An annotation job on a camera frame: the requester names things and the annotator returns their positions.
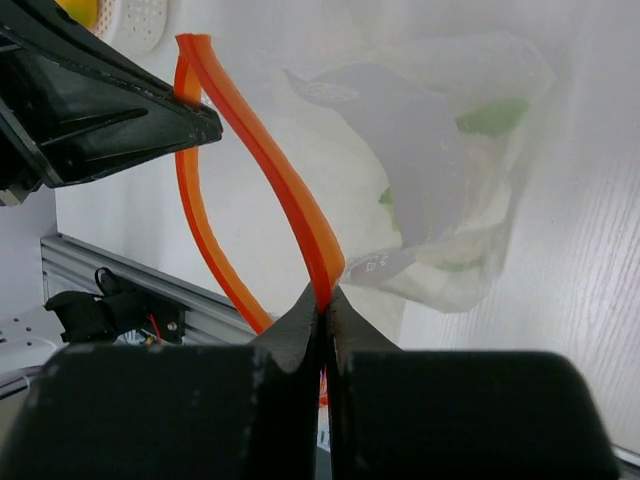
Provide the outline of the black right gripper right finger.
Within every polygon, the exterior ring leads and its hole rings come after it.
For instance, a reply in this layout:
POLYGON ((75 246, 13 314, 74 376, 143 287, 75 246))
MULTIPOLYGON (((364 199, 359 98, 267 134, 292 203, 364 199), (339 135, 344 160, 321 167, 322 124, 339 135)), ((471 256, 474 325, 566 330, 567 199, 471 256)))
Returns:
POLYGON ((616 479, 590 390, 546 351, 400 349, 336 291, 325 315, 337 479, 616 479))

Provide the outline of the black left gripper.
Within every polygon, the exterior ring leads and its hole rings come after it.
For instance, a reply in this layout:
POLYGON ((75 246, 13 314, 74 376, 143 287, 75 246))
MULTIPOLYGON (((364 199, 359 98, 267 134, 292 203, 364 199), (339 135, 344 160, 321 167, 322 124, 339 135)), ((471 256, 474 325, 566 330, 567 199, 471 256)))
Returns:
POLYGON ((1 4, 1 205, 218 142, 218 113, 108 46, 53 1, 1 4))

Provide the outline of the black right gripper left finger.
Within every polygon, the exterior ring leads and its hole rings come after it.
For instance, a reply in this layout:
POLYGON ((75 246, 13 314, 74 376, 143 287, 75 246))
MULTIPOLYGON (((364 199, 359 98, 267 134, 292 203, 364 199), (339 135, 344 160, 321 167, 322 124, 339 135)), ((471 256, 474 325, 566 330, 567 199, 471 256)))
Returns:
POLYGON ((40 369, 5 479, 311 479, 320 384, 311 289, 245 345, 74 345, 40 369))

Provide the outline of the clear zip bag orange zipper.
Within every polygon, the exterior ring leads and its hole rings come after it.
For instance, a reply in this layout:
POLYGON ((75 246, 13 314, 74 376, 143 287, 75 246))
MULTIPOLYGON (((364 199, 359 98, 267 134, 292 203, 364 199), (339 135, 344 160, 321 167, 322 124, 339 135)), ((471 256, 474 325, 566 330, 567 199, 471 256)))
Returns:
POLYGON ((527 131, 555 75, 506 30, 414 39, 268 71, 257 114, 212 39, 181 34, 176 93, 216 107, 264 173, 320 303, 343 287, 387 337, 405 305, 473 309, 500 275, 527 131))

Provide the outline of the white cauliflower with green leaves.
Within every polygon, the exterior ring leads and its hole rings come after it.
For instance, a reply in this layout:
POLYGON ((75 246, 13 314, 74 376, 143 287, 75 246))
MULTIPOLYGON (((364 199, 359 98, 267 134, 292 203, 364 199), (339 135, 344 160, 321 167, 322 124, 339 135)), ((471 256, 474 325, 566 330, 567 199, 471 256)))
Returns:
POLYGON ((504 253, 512 144, 530 109, 508 97, 455 114, 425 95, 387 131, 357 128, 386 175, 378 202, 399 237, 352 256, 345 282, 442 310, 477 302, 504 253))

